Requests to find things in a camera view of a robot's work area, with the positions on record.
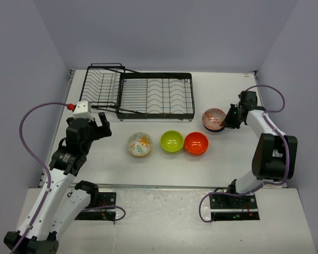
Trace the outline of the blue patterned bowl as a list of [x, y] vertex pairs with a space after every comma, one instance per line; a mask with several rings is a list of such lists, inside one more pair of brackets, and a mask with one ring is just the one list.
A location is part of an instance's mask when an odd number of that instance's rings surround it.
[[222, 128], [220, 128], [220, 129], [217, 129], [217, 130], [213, 130], [213, 129], [210, 129], [210, 128], [206, 127], [205, 125], [203, 125], [203, 126], [204, 126], [204, 128], [205, 128], [207, 131], [212, 132], [212, 133], [220, 133], [220, 132], [222, 132], [222, 131], [225, 130], [225, 127], [222, 127]]

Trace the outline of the brown red patterned bowl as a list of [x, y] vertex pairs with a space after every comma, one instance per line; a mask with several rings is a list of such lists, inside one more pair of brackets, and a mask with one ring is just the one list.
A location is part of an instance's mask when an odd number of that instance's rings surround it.
[[217, 130], [222, 128], [221, 123], [226, 118], [226, 113], [218, 108], [210, 108], [202, 115], [202, 124], [206, 127]]

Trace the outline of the orange bowl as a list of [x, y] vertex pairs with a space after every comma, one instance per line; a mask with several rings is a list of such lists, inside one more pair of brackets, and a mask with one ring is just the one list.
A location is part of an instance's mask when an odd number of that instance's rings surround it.
[[184, 147], [194, 153], [200, 153], [207, 151], [209, 146], [209, 141], [207, 137], [201, 132], [191, 132], [184, 140]]
[[191, 152], [189, 150], [186, 150], [186, 153], [190, 156], [193, 156], [193, 157], [200, 157], [200, 156], [203, 156], [207, 151], [203, 151], [203, 152], [200, 152], [200, 153], [194, 153], [194, 152]]

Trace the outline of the white floral pattern bowl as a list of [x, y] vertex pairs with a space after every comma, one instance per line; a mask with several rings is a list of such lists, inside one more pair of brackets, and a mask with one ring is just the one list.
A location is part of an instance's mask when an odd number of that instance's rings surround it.
[[127, 141], [128, 151], [139, 152], [140, 154], [152, 151], [154, 143], [152, 137], [144, 132], [132, 134]]

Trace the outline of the yellow sun pattern bowl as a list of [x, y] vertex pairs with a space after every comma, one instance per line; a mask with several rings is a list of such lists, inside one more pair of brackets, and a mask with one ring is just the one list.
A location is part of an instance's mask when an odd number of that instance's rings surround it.
[[135, 152], [135, 151], [130, 151], [129, 153], [135, 158], [144, 158], [144, 157], [150, 155], [151, 151], [148, 151], [148, 152], [145, 152], [142, 154], [140, 154], [139, 152]]

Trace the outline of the lime green bowl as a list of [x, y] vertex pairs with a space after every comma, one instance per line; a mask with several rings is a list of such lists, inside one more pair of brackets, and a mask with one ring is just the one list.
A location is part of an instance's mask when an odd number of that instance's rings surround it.
[[173, 148], [174, 150], [183, 147], [183, 135], [175, 130], [166, 131], [161, 136], [160, 145], [161, 147]]
[[179, 153], [182, 150], [183, 147], [180, 147], [178, 149], [168, 148], [168, 147], [162, 147], [163, 151], [167, 154], [176, 154]]

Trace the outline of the orange bowl front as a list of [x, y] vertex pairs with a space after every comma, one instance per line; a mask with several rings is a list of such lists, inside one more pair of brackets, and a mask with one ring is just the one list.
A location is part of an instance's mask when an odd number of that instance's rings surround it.
[[186, 153], [190, 156], [193, 156], [193, 157], [200, 157], [200, 156], [203, 156], [207, 151], [203, 151], [203, 152], [200, 152], [200, 153], [194, 153], [194, 152], [191, 152], [189, 150], [186, 150]]

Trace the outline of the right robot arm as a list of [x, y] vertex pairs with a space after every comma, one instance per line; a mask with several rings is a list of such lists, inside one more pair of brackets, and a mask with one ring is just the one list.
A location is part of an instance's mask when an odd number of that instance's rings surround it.
[[254, 195], [265, 185], [281, 186], [294, 174], [298, 140], [280, 130], [269, 117], [269, 111], [258, 105], [256, 92], [242, 91], [239, 102], [232, 104], [225, 120], [220, 124], [229, 129], [249, 126], [259, 138], [251, 170], [228, 185], [226, 203], [237, 208], [245, 196]]

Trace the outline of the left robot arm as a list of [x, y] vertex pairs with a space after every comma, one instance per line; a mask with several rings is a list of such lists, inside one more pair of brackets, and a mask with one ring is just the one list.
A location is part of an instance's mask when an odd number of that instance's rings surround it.
[[19, 228], [4, 238], [11, 253], [56, 253], [59, 238], [69, 224], [81, 211], [98, 205], [98, 186], [82, 180], [76, 184], [69, 201], [59, 206], [87, 161], [92, 143], [112, 135], [105, 114], [98, 116], [101, 126], [95, 119], [69, 117], [66, 120], [66, 136], [51, 157], [47, 180], [37, 201]]

